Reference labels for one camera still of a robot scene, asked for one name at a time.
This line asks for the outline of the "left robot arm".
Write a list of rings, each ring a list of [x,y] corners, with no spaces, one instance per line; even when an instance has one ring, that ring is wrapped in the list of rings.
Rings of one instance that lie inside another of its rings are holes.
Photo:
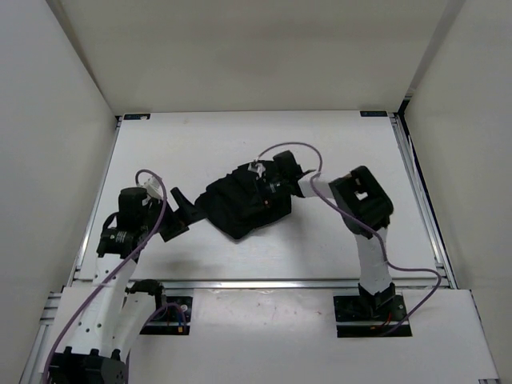
[[[128,381],[132,345],[168,309],[160,282],[129,283],[142,249],[155,234],[168,242],[204,218],[180,189],[170,194],[176,210],[149,185],[121,190],[117,211],[102,225],[91,292],[50,348],[44,383]]]

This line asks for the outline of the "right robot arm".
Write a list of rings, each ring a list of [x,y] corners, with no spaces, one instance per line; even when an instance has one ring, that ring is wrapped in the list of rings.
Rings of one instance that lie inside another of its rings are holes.
[[[277,169],[259,159],[248,165],[248,170],[256,173],[258,192],[266,202],[281,195],[316,197],[340,213],[357,245],[360,312],[371,320],[380,318],[395,296],[386,258],[394,206],[375,176],[366,166],[359,166],[339,178],[324,178],[319,170],[303,171],[288,150],[275,155],[271,164]]]

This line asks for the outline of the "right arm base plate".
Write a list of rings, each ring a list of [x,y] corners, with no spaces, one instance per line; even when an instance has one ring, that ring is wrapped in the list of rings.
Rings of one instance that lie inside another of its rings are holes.
[[[397,295],[376,314],[366,312],[356,295],[334,296],[333,300],[337,338],[379,338],[382,334],[394,338],[412,336],[407,320],[394,332],[387,334],[407,316],[402,295]]]

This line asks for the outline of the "black pleated skirt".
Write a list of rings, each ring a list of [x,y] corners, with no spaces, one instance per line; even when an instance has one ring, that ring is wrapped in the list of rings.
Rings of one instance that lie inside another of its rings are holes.
[[[209,184],[195,200],[206,219],[237,241],[258,228],[291,214],[291,196],[263,196],[256,187],[256,173],[247,163]]]

